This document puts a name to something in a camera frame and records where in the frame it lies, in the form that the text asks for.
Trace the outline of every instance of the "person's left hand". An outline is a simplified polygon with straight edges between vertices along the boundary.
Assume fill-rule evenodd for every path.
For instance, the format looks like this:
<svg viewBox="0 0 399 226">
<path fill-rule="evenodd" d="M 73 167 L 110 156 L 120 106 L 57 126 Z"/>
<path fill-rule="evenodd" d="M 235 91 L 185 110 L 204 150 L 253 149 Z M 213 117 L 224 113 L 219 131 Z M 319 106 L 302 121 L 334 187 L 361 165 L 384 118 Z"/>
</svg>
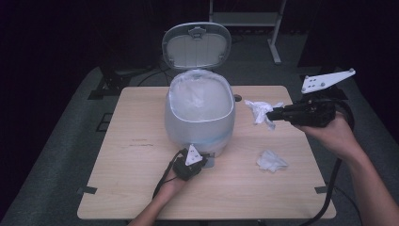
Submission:
<svg viewBox="0 0 399 226">
<path fill-rule="evenodd" d="M 162 184 L 158 194 L 155 197 L 162 198 L 166 202 L 171 200 L 177 193 L 179 193 L 179 191 L 182 190 L 187 183 L 186 181 L 177 177 L 173 169 L 170 170 L 165 181 L 166 182 Z"/>
</svg>

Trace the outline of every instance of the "hand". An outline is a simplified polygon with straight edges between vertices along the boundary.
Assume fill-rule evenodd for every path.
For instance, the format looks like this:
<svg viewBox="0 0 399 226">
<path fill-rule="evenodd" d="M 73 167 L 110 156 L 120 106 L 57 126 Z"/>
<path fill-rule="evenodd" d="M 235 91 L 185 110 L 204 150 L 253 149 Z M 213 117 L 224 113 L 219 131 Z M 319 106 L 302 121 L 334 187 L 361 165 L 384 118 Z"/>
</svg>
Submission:
<svg viewBox="0 0 399 226">
<path fill-rule="evenodd" d="M 299 125 L 295 125 L 295 127 L 317 138 L 327 149 L 344 161 L 356 157 L 359 152 L 363 153 L 352 130 L 340 112 L 336 113 L 335 120 L 331 121 L 325 128 Z"/>
<path fill-rule="evenodd" d="M 166 182 L 162 184 L 158 194 L 155 196 L 156 198 L 162 198 L 165 202 L 171 200 L 187 183 L 178 178 L 173 169 L 170 170 L 165 181 Z"/>
</svg>

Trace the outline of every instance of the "crumpled paper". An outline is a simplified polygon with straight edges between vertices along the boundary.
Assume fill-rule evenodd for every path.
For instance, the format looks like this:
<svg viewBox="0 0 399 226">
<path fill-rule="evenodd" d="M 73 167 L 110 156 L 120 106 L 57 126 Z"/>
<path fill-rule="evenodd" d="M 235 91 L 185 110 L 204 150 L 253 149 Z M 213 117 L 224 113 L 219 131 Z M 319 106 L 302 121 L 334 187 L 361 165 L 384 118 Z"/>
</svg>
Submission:
<svg viewBox="0 0 399 226">
<path fill-rule="evenodd" d="M 276 128 L 276 124 L 267 118 L 266 113 L 273 111 L 273 107 L 283 106 L 283 102 L 279 102 L 276 105 L 271 105 L 266 102 L 251 102 L 245 100 L 245 103 L 249 108 L 252 109 L 253 118 L 255 119 L 254 124 L 266 122 L 268 130 L 274 130 Z"/>
<path fill-rule="evenodd" d="M 282 158 L 270 150 L 264 151 L 256 163 L 261 170 L 270 170 L 271 172 L 288 167 L 288 164 Z"/>
</svg>

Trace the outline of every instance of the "cable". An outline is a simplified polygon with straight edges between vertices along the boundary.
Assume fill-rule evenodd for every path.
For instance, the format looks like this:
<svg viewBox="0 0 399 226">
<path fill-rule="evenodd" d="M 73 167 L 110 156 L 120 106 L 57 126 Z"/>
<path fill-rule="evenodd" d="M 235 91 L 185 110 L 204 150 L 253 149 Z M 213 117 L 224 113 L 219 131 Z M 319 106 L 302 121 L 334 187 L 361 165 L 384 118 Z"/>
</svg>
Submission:
<svg viewBox="0 0 399 226">
<path fill-rule="evenodd" d="M 334 102 L 335 104 L 339 105 L 340 107 L 343 108 L 343 110 L 346 111 L 346 116 L 347 116 L 347 122 L 348 125 L 350 126 L 350 128 L 352 129 L 352 131 L 354 130 L 355 127 L 355 118 L 353 116 L 352 110 L 350 109 L 349 105 L 340 100 L 340 99 L 330 99 L 332 102 Z M 332 191 L 334 189 L 334 184 L 335 184 L 335 179 L 337 179 L 337 175 L 338 175 L 338 170 L 340 169 L 340 166 L 342 164 L 342 159 L 337 158 L 337 160 L 335 161 L 334 164 L 334 168 L 331 172 L 331 176 L 329 179 L 329 184 L 327 187 L 327 194 L 326 194 L 326 199 L 325 202 L 323 204 L 323 207 L 320 209 L 319 213 L 316 214 L 316 216 L 314 216 L 313 218 L 309 219 L 308 221 L 300 224 L 300 226 L 305 226 L 305 225 L 311 225 L 313 224 L 315 221 L 317 221 L 318 219 L 320 219 L 320 217 L 322 215 L 324 215 L 324 213 L 327 211 L 329 203 L 331 201 L 331 196 L 332 196 Z"/>
<path fill-rule="evenodd" d="M 169 179 L 169 180 L 167 180 L 167 181 L 165 181 L 163 184 L 165 184 L 165 183 L 167 183 L 167 182 L 169 182 L 169 181 L 173 181 L 174 179 L 176 179 L 177 177 L 173 177 L 172 179 Z"/>
<path fill-rule="evenodd" d="M 170 68 L 167 68 L 167 69 L 165 69 L 165 70 L 162 70 L 161 67 L 159 66 L 159 69 L 161 70 L 160 72 L 152 73 L 152 74 L 146 76 L 145 78 L 143 78 L 143 79 L 137 84 L 137 86 L 138 86 L 138 87 L 141 86 L 141 84 L 143 84 L 147 79 L 149 79 L 150 77 L 152 77 L 152 76 L 154 76 L 154 75 L 157 75 L 157 74 L 159 74 L 159 73 L 164 73 L 166 76 L 169 76 L 166 72 L 169 71 Z"/>
<path fill-rule="evenodd" d="M 346 194 L 342 189 L 340 189 L 339 187 L 334 186 L 334 188 L 337 189 L 338 191 L 340 191 L 340 192 L 351 202 L 351 204 L 352 204 L 353 207 L 355 208 L 356 212 L 358 213 L 358 217 L 359 217 L 359 220 L 360 220 L 360 225 L 363 225 L 363 222 L 362 222 L 361 216 L 360 216 L 360 210 L 358 209 L 358 206 L 356 205 L 355 201 L 353 201 L 352 198 L 350 198 L 349 195 L 347 195 L 347 194 Z"/>
<path fill-rule="evenodd" d="M 155 68 L 154 66 L 151 66 L 151 67 L 149 67 L 149 68 L 142 69 L 142 70 L 140 70 L 140 71 L 138 71 L 138 72 L 127 73 L 127 74 L 119 74 L 119 76 L 122 77 L 122 78 L 134 77 L 134 76 L 141 75 L 141 74 L 143 74 L 143 73 L 149 73 L 149 72 L 152 71 L 154 68 Z"/>
<path fill-rule="evenodd" d="M 169 181 L 175 179 L 175 178 L 173 178 L 173 179 L 171 179 L 171 180 L 165 181 L 165 180 L 167 179 L 167 176 L 168 176 L 170 170 L 171 170 L 172 167 L 173 167 L 174 162 L 176 161 L 177 156 L 178 156 L 179 154 L 181 154 L 181 153 L 183 153 L 183 150 L 178 151 L 178 152 L 173 156 L 172 160 L 169 162 L 167 169 L 165 169 L 164 175 L 162 175 L 161 180 L 159 180 L 158 185 L 156 185 L 156 188 L 155 188 L 155 190 L 153 191 L 152 198 L 154 198 L 154 197 L 156 196 L 156 194 L 158 194 L 159 189 L 161 189 L 161 186 L 162 186 L 164 183 L 169 182 Z"/>
<path fill-rule="evenodd" d="M 331 201 L 331 196 L 332 196 L 332 191 L 334 189 L 335 179 L 337 178 L 338 170 L 340 169 L 340 166 L 341 166 L 342 162 L 343 161 L 340 158 L 337 158 L 337 160 L 335 161 L 334 169 L 332 170 L 331 176 L 330 176 L 330 179 L 329 179 L 330 183 L 328 184 L 328 187 L 327 187 L 327 194 L 326 194 L 325 203 L 323 204 L 322 209 L 319 211 L 319 213 L 316 214 L 316 216 L 314 216 L 313 218 L 309 219 L 305 223 L 300 224 L 300 226 L 313 224 L 315 221 L 320 219 L 320 217 L 322 215 L 324 215 L 324 213 L 327 211 L 329 203 Z"/>
</svg>

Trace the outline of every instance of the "trash can lid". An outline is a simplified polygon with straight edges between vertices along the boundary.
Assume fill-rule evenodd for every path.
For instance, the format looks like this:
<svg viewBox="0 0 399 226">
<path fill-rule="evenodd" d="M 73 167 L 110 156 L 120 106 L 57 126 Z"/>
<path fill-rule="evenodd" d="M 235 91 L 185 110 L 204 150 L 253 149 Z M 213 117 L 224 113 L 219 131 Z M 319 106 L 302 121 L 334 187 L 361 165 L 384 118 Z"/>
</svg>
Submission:
<svg viewBox="0 0 399 226">
<path fill-rule="evenodd" d="M 221 24 L 179 24 L 165 34 L 162 50 L 165 62 L 172 69 L 210 69 L 226 61 L 231 35 Z"/>
</svg>

